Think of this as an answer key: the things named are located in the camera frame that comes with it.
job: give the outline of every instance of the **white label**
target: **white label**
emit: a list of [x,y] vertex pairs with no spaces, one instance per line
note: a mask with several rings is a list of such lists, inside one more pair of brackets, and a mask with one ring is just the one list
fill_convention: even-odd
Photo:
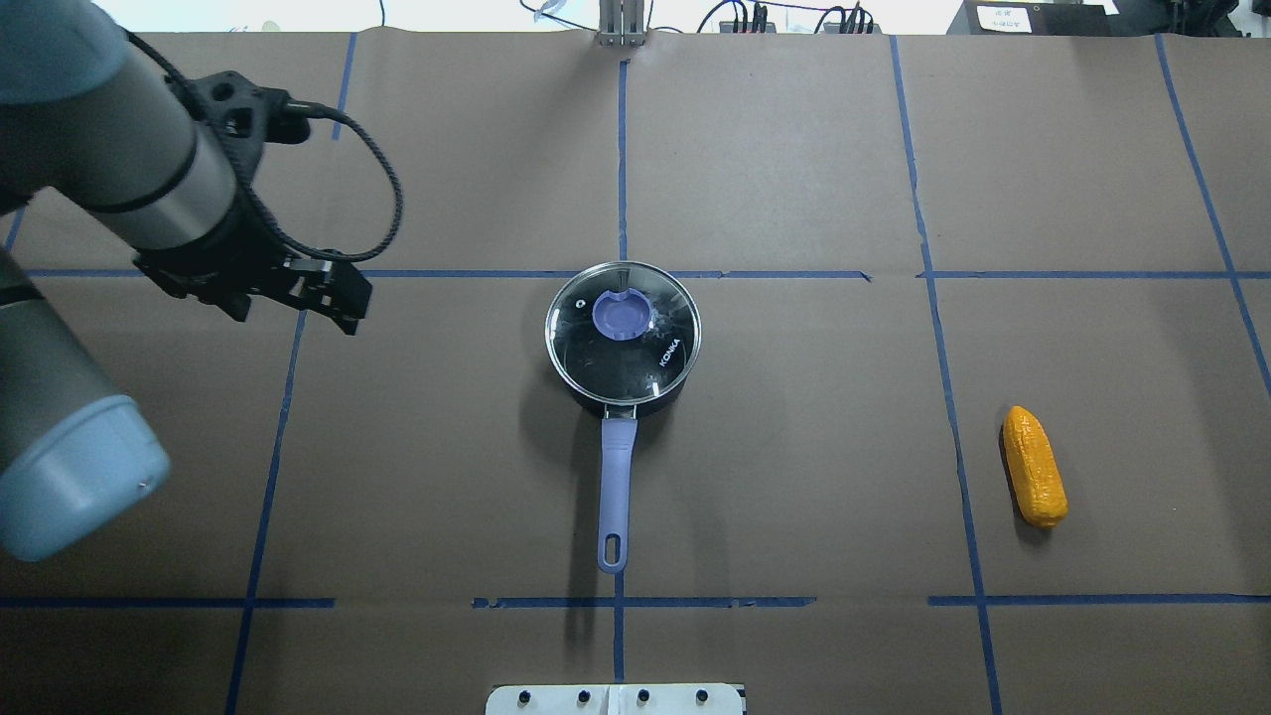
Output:
[[1104,15],[1117,15],[1121,13],[1121,10],[1116,9],[1113,0],[1085,0],[1085,5],[1103,5]]
[[980,27],[993,32],[1032,32],[1028,24],[1028,10],[1024,8],[989,8],[976,5]]
[[671,362],[671,356],[675,354],[675,348],[680,345],[680,338],[671,340],[671,345],[666,348],[666,353],[662,354],[662,361],[658,363],[661,367],[666,367]]

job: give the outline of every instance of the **saucepan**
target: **saucepan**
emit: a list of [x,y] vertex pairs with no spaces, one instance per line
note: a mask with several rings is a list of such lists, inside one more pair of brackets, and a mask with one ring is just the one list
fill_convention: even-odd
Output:
[[698,359],[702,317],[666,271],[636,260],[592,265],[548,310],[548,354],[574,399],[600,422],[596,563],[627,566],[637,419],[672,403]]

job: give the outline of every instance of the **black cable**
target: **black cable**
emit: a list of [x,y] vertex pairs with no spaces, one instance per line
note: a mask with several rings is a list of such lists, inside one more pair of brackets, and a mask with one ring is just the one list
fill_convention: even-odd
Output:
[[768,3],[768,5],[773,5],[775,8],[792,8],[794,10],[812,10],[813,13],[821,13],[826,9],[826,8],[812,8],[810,5],[791,5],[788,3]]
[[852,13],[848,14],[848,19],[845,19],[843,23],[839,24],[839,33],[855,34],[857,20],[859,17],[860,17],[860,0],[857,0],[857,4],[853,5],[852,8]]
[[398,229],[402,227],[402,207],[404,199],[402,197],[402,182],[398,179],[397,171],[393,170],[393,165],[389,164],[388,156],[380,149],[379,144],[371,138],[371,135],[362,128],[356,121],[353,121],[348,114],[341,112],[339,109],[327,107],[324,104],[296,102],[294,104],[299,107],[305,107],[309,109],[306,116],[320,117],[339,122],[348,128],[353,130],[353,133],[358,136],[366,147],[371,150],[375,159],[384,168],[385,175],[389,178],[389,183],[393,184],[393,224],[389,226],[389,231],[384,235],[375,248],[370,250],[364,250],[361,253],[342,253],[339,250],[323,250],[319,248],[310,248],[304,243],[300,243],[295,237],[287,235],[278,225],[278,220],[273,216],[273,212],[264,204],[264,201],[257,196],[255,189],[252,188],[252,177],[248,175],[247,168],[239,159],[238,152],[230,145],[229,137],[225,135],[225,127],[219,126],[217,122],[212,122],[210,117],[212,116],[211,108],[207,105],[207,100],[194,90],[194,84],[186,79],[186,75],[180,74],[180,70],[175,67],[167,57],[159,53],[158,50],[151,47],[146,41],[141,39],[132,32],[125,30],[128,36],[128,42],[135,44],[141,50],[147,57],[150,57],[156,65],[159,65],[163,71],[168,72],[177,86],[188,97],[198,110],[203,114],[205,123],[212,130],[212,136],[216,137],[216,142],[220,145],[221,151],[225,154],[225,160],[229,161],[230,168],[234,170],[234,180],[238,183],[239,190],[247,197],[248,203],[252,204],[252,210],[255,211],[261,222],[269,230],[271,236],[277,240],[281,245],[290,248],[292,251],[300,255],[308,255],[310,258],[320,258],[323,260],[336,260],[342,263],[358,263],[362,260],[369,260],[380,253],[384,253],[397,237]]
[[[721,0],[718,5],[710,8],[710,11],[707,13],[707,17],[702,18],[702,24],[698,25],[698,32],[702,32],[702,28],[707,27],[707,23],[710,22],[710,15],[716,14],[717,11],[719,11],[719,8],[723,8],[724,5],[728,4],[732,4],[733,13],[737,11],[738,5],[741,6],[741,27],[745,29],[746,24],[750,22],[750,10],[746,9],[746,5],[741,0]],[[737,20],[733,19],[735,30],[736,30],[736,24]]]
[[1196,28],[1197,37],[1216,37],[1218,22],[1229,15],[1239,5],[1239,0],[1209,0],[1205,8],[1205,19]]
[[[538,13],[538,10],[535,10],[534,8],[530,8],[529,5],[526,5],[525,0],[516,0],[516,1],[520,3],[521,6],[525,8],[526,10],[529,10],[531,13]],[[578,28],[578,29],[590,29],[591,32],[599,32],[594,27],[581,25],[581,24],[578,24],[578,23],[576,23],[573,20],[567,20],[564,18],[558,18],[557,15],[553,15],[552,13],[543,13],[543,17],[547,18],[547,19],[549,19],[549,20],[555,20],[555,22],[558,22],[558,23],[561,23],[563,25],[569,25],[569,27]]]
[[822,13],[820,20],[816,20],[816,29],[812,30],[812,34],[816,34],[816,33],[821,32],[821,25],[825,24],[825,19],[829,18],[830,13],[834,13],[835,10],[838,10],[839,13],[843,13],[843,22],[844,23],[848,22],[848,9],[844,8],[843,5],[835,5],[835,6],[830,8],[829,10],[826,10],[825,13]]
[[869,13],[869,10],[860,8],[860,17],[857,18],[857,23],[855,25],[853,25],[855,34],[869,34],[869,32],[866,30],[866,22],[873,25],[873,15]]

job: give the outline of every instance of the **black box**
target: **black box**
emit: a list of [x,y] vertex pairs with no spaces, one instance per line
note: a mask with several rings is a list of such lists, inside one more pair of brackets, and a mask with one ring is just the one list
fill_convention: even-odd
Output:
[[[981,15],[988,20],[981,22]],[[1108,37],[1103,5],[1050,5],[963,0],[946,34],[1069,34]]]

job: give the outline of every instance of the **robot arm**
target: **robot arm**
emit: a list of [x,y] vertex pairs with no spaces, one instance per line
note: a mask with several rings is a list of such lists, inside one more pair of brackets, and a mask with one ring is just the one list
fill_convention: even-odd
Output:
[[[358,255],[300,245],[250,182],[266,141],[305,141],[310,117],[356,122],[236,72],[189,83],[132,37],[165,63],[165,85],[128,37],[86,0],[0,0],[0,211],[51,185],[135,248],[136,265],[177,297],[243,320],[250,296],[263,295],[352,334],[371,293],[352,260],[386,241]],[[400,198],[390,236],[399,217]]]
[[[252,189],[264,142],[300,144],[315,117],[347,123],[389,175],[393,226],[372,250],[300,244]],[[0,213],[44,187],[135,248],[133,263],[173,296],[244,320],[262,295],[348,334],[371,293],[352,263],[386,248],[402,216],[397,175],[343,113],[236,72],[188,81],[88,0],[0,0]],[[0,544],[19,559],[74,544],[167,478],[136,405],[4,250],[0,391]]]

